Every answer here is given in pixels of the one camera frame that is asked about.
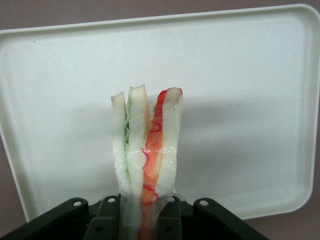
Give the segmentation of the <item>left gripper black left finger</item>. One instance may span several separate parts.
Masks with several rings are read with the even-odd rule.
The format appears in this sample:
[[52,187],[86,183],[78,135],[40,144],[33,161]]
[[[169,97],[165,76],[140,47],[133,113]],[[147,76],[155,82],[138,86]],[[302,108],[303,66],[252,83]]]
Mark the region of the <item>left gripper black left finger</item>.
[[93,205],[75,197],[1,237],[2,240],[116,240],[120,196],[110,195]]

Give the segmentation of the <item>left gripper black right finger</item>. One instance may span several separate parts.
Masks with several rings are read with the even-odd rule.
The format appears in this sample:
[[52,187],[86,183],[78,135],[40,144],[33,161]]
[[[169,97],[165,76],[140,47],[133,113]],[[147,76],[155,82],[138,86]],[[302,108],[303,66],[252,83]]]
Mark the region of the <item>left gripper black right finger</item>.
[[232,212],[211,198],[200,198],[192,205],[171,197],[161,211],[156,240],[266,240]]

